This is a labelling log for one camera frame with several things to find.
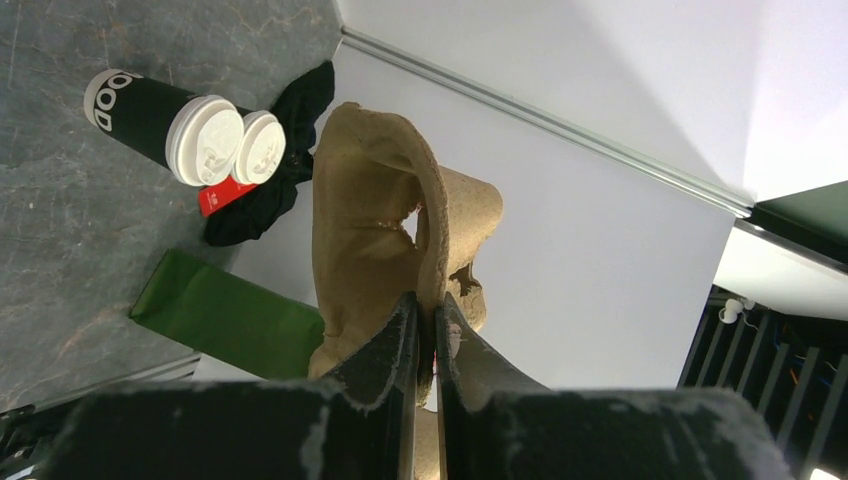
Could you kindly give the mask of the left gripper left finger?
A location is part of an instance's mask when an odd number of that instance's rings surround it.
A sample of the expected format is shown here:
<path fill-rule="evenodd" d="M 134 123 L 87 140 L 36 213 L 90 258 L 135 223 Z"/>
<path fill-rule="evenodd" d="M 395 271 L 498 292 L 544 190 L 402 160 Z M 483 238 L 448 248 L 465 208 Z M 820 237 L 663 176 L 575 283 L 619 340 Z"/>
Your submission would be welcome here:
<path fill-rule="evenodd" d="M 44 479 L 409 479 L 416 296 L 313 380 L 121 384 L 86 397 Z"/>

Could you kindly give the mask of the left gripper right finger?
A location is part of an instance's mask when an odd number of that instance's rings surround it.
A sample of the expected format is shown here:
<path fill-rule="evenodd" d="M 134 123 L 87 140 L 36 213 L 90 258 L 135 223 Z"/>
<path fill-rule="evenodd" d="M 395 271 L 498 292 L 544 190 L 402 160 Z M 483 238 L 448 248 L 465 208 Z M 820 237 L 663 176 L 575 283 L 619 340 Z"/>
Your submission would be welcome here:
<path fill-rule="evenodd" d="M 788 479 L 762 417 L 716 388 L 554 390 L 435 311 L 446 479 Z"/>

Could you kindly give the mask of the green box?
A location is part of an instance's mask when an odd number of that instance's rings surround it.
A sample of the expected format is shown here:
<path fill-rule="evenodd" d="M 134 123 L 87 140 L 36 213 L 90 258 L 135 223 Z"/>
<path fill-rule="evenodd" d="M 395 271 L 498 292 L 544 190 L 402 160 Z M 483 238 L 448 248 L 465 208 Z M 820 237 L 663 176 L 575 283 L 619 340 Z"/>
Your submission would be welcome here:
<path fill-rule="evenodd" d="M 323 341 L 318 310 L 177 249 L 158 263 L 129 318 L 138 325 L 271 380 L 308 376 Z"/>

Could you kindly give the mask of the picked brown cup carrier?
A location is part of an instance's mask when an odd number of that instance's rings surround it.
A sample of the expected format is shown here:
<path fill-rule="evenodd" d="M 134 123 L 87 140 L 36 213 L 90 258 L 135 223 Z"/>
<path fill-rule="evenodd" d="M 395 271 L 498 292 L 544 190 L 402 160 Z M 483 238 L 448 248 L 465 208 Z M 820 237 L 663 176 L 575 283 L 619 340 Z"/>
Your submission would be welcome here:
<path fill-rule="evenodd" d="M 487 306 L 473 264 L 503 216 L 498 189 L 442 166 L 406 118 L 348 102 L 329 116 L 313 164 L 312 268 L 322 344 L 320 377 L 371 340 L 398 297 L 417 296 L 416 403 L 431 394 L 435 310 L 446 296 L 480 330 Z"/>

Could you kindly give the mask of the white cup lid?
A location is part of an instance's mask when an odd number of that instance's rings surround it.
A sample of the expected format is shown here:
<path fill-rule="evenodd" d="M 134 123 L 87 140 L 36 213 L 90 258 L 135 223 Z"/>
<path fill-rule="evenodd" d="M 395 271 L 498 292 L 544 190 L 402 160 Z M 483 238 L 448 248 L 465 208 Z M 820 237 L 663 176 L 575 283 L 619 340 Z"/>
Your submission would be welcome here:
<path fill-rule="evenodd" d="M 263 184 L 282 162 L 286 136 L 277 117 L 267 111 L 243 113 L 244 133 L 231 170 L 231 177 L 242 184 Z"/>
<path fill-rule="evenodd" d="M 230 174 L 243 135 L 243 117 L 230 101 L 218 95 L 195 96 L 169 127 L 167 165 L 183 184 L 217 185 Z"/>

